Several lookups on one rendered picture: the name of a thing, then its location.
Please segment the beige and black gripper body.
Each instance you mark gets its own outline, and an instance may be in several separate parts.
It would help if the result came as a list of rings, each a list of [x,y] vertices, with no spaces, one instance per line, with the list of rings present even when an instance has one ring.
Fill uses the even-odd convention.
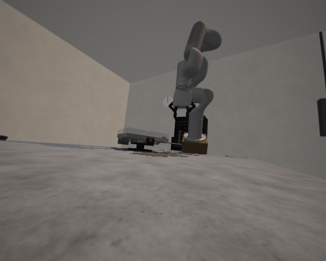
[[[173,106],[178,106],[178,109],[186,109],[186,106],[191,108],[191,90],[187,87],[179,87],[174,92]]]

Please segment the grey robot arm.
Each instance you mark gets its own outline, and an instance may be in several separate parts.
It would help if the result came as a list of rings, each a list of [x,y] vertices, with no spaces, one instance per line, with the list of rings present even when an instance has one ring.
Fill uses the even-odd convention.
[[[221,43],[222,37],[219,32],[208,28],[203,21],[198,21],[189,35],[184,51],[185,60],[178,63],[176,89],[178,87],[191,89],[191,101],[200,104],[189,112],[188,133],[184,135],[188,141],[200,142],[206,139],[202,134],[203,115],[213,100],[214,92],[207,87],[196,87],[205,79],[209,66],[207,58],[202,53],[219,48]]]

